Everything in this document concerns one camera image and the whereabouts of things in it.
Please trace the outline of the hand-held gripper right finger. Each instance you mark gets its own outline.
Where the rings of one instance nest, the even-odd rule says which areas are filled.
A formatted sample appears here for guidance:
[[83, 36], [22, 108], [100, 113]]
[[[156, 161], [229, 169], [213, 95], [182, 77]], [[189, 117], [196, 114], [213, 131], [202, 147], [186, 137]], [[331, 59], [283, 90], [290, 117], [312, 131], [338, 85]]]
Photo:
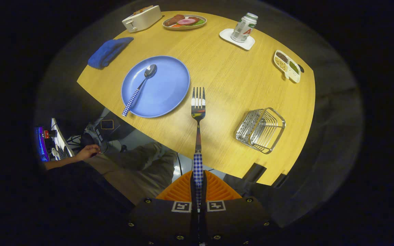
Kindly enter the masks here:
[[253, 196], [242, 197], [222, 179], [204, 171], [200, 241], [206, 246], [262, 246], [279, 225]]

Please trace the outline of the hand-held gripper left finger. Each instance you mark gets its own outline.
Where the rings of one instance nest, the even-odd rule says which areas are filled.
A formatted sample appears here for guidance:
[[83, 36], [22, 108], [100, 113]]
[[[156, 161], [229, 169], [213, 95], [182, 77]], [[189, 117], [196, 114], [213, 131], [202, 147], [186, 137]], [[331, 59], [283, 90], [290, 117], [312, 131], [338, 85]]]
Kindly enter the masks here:
[[193, 172], [180, 176], [155, 198], [144, 198], [129, 214], [129, 236], [138, 246], [194, 246], [197, 207]]

